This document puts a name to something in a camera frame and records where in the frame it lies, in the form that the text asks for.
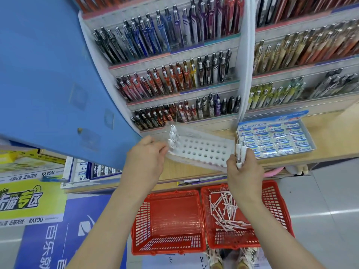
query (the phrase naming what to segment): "person's left hand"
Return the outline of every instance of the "person's left hand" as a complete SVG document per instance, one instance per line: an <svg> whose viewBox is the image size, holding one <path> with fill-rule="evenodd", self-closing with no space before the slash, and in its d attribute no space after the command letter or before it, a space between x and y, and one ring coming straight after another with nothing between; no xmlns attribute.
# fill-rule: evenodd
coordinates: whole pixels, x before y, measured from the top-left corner
<svg viewBox="0 0 359 269"><path fill-rule="evenodd" d="M146 136L127 153L119 187L134 189L146 197L155 187L163 172L164 157L168 152L166 142L156 142Z"/></svg>

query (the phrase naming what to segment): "red shopping basket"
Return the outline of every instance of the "red shopping basket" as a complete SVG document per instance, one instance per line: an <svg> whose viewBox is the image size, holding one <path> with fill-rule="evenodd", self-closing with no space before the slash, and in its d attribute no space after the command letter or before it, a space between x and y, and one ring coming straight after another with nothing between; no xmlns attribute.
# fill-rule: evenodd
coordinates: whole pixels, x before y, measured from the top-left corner
<svg viewBox="0 0 359 269"><path fill-rule="evenodd" d="M197 190L149 194L131 230L133 255L204 252L204 219Z"/></svg>
<svg viewBox="0 0 359 269"><path fill-rule="evenodd" d="M202 187L202 205L204 209L205 228L207 234L207 243L210 248L230 248L239 249L247 247L260 247L259 241L254 234L254 230L251 226L247 227L247 230L238 231L216 231L216 228L221 228L215 223L215 219L211 215L209 205L209 195L216 191L228 190L227 184L217 186ZM212 202L216 201L220 197L220 193L212 194ZM277 183L274 180L263 181L262 184L262 200L264 205L269 209L272 215L286 228L290 234L294 236L292 229L292 222L289 217L289 212L285 205L284 199L281 197ZM220 209L224 209L224 205L219 204ZM236 221L243 221L248 223L248 220L238 209L236 212Z"/></svg>

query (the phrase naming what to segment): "sneaker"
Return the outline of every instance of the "sneaker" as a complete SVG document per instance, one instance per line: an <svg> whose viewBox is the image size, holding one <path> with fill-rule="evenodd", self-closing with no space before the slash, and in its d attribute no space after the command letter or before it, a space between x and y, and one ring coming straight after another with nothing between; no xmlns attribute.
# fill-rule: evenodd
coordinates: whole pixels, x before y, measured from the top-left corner
<svg viewBox="0 0 359 269"><path fill-rule="evenodd" d="M240 255L237 260L238 269L254 269L254 265L258 258L259 248L241 248Z"/></svg>
<svg viewBox="0 0 359 269"><path fill-rule="evenodd" d="M223 269L223 261L219 254L219 249L210 249L207 245L206 255L211 269Z"/></svg>

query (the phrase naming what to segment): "pen holder tray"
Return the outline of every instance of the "pen holder tray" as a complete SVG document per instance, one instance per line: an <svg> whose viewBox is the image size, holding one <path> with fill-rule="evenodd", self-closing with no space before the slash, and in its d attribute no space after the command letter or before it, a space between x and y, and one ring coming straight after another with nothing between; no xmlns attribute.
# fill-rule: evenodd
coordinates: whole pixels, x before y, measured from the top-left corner
<svg viewBox="0 0 359 269"><path fill-rule="evenodd" d="M233 140L185 125L172 125L167 157L181 163L227 172L227 159L234 153Z"/></svg>

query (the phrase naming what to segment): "person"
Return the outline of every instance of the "person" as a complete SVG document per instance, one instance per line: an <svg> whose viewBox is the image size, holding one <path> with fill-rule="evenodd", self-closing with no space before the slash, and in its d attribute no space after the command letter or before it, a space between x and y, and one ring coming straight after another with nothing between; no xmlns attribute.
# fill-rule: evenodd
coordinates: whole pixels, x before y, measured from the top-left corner
<svg viewBox="0 0 359 269"><path fill-rule="evenodd" d="M67 269L120 267L132 224L142 202L163 172L167 152L167 143L156 142L147 136L127 153L118 188ZM227 171L231 194L251 223L272 269L325 269L262 203L264 170L253 151L247 149L245 162L239 170L232 154L227 160ZM217 259L215 262L214 266L221 268L221 261Z"/></svg>

